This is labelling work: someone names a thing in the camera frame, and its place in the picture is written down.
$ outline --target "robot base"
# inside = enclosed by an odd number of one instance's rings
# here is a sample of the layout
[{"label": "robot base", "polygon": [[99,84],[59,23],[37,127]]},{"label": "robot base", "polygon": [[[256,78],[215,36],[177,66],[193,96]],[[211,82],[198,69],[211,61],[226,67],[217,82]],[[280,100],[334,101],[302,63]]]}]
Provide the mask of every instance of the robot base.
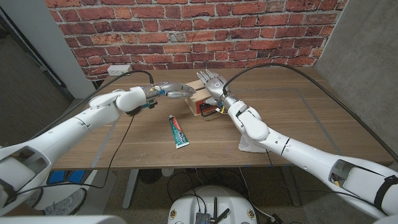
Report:
[{"label": "robot base", "polygon": [[[254,209],[250,202],[237,192],[222,186],[205,185],[195,188],[195,192],[206,203],[206,213],[211,217],[211,221],[200,221],[200,223],[214,223],[215,213],[215,197],[217,198],[216,210],[220,216],[227,208],[229,212],[218,223],[240,223],[255,224],[257,223]],[[185,194],[194,194],[193,190]],[[205,212],[205,205],[199,199],[199,206],[202,213]],[[197,223],[197,217],[205,217],[205,214],[197,215],[199,212],[198,201],[195,196],[180,197],[170,208],[168,224],[188,224]]]}]

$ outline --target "wooden block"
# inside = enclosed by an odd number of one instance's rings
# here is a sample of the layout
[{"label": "wooden block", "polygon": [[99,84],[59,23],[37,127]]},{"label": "wooden block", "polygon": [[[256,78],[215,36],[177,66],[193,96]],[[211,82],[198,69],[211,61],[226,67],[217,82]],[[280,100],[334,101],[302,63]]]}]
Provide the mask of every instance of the wooden block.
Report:
[{"label": "wooden block", "polygon": [[[186,98],[185,102],[191,109],[193,115],[198,116],[200,115],[200,105],[209,97],[211,97],[209,91],[205,88],[203,83],[200,80],[186,83],[186,85],[194,88],[197,92],[194,93],[190,98]],[[217,107],[212,106],[203,110],[203,114],[207,114],[215,110]]]}]

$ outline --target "white cloth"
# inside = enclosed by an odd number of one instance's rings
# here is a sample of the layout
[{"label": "white cloth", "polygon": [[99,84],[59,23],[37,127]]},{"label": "white cloth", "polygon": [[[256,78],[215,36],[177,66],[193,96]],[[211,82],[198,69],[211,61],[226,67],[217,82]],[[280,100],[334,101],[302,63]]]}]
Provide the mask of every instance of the white cloth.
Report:
[{"label": "white cloth", "polygon": [[239,150],[244,152],[268,152],[267,149],[255,146],[252,142],[253,139],[242,135],[241,142],[238,145]]}]

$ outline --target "toothpaste tube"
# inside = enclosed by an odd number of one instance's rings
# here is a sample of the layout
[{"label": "toothpaste tube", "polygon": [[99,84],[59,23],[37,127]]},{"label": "toothpaste tube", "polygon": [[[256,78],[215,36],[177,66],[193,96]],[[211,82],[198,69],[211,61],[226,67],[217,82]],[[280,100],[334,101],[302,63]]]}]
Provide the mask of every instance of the toothpaste tube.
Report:
[{"label": "toothpaste tube", "polygon": [[182,129],[180,128],[177,119],[175,119],[173,115],[170,115],[169,121],[172,126],[173,136],[175,140],[175,147],[181,148],[183,146],[189,145],[187,138],[185,137],[184,133],[182,133]]}]

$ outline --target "white sneaker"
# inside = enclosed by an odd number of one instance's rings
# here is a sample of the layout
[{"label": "white sneaker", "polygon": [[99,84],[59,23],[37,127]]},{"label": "white sneaker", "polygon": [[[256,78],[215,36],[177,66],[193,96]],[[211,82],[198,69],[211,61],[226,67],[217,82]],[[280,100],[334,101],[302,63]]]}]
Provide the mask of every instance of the white sneaker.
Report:
[{"label": "white sneaker", "polygon": [[79,211],[83,202],[86,200],[87,191],[84,188],[80,188],[75,191],[69,197],[63,199],[58,203],[46,207],[43,210],[44,215],[74,215]]}]

